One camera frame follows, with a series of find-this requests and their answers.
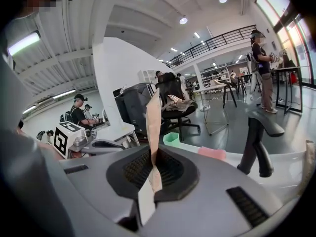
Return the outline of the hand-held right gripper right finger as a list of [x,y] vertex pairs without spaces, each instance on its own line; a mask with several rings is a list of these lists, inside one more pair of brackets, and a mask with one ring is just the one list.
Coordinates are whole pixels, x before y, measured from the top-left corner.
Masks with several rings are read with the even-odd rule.
[[268,215],[282,201],[236,167],[217,159],[171,146],[162,146],[191,160],[199,182],[183,199],[159,203],[142,227],[144,237],[237,237],[252,229],[226,190],[241,187]]

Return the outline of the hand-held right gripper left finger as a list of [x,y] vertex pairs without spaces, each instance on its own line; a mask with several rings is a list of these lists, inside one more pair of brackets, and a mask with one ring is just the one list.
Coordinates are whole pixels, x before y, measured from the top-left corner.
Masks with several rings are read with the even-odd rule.
[[62,160],[66,179],[60,195],[72,223],[120,223],[152,217],[152,174],[136,187],[125,176],[134,175],[133,160],[145,157],[151,165],[149,147],[141,146],[87,158]]

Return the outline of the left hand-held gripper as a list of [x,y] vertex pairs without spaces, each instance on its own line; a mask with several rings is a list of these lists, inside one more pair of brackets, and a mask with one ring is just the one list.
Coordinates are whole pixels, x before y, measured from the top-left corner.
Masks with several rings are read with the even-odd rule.
[[104,155],[125,150],[123,145],[110,140],[93,140],[89,129],[85,129],[72,122],[58,123],[54,132],[53,147],[64,159],[72,157],[71,153],[78,153],[88,143],[92,147],[86,147],[86,153],[91,155]]

